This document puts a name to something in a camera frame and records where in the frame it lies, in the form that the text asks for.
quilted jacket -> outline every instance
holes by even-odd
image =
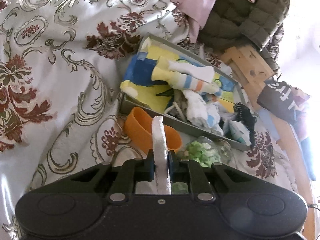
[[[248,0],[216,0],[206,25],[199,32],[199,41],[215,50],[253,43],[275,73],[279,74],[274,58],[289,5],[290,0],[256,0],[255,3]]]

orange cup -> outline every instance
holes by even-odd
[[[148,151],[153,148],[151,123],[151,116],[137,106],[132,109],[124,123],[124,132],[145,154],[148,154]],[[180,134],[167,125],[164,125],[164,133],[167,148],[177,152],[182,146]]]

white floral bedsheet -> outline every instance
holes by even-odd
[[[122,134],[121,78],[146,33],[186,46],[188,29],[170,0],[0,0],[1,240],[21,237],[14,207],[27,191],[145,157]],[[262,148],[237,152],[237,167],[291,188]]]

